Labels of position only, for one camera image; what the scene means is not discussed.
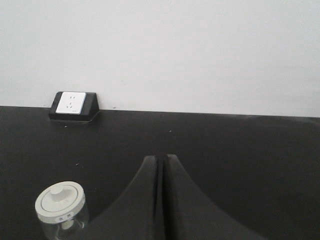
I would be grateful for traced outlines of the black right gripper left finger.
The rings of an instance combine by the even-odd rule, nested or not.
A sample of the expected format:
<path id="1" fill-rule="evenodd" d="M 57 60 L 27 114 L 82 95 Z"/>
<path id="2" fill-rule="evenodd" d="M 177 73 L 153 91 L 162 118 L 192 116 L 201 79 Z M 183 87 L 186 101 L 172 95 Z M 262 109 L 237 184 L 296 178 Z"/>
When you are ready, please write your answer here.
<path id="1" fill-rule="evenodd" d="M 87 186 L 90 221 L 86 240 L 162 240 L 164 224 L 158 191 L 159 162 L 145 156 L 130 182 L 116 183 L 107 170 L 97 187 Z"/>

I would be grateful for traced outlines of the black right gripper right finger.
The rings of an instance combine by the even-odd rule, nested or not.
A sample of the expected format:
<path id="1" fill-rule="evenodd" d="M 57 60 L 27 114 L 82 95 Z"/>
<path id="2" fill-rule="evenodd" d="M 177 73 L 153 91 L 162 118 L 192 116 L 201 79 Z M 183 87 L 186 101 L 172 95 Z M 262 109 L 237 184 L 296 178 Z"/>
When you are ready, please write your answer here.
<path id="1" fill-rule="evenodd" d="M 168 240 L 262 240 L 211 201 L 175 154 L 163 161 L 162 207 Z"/>

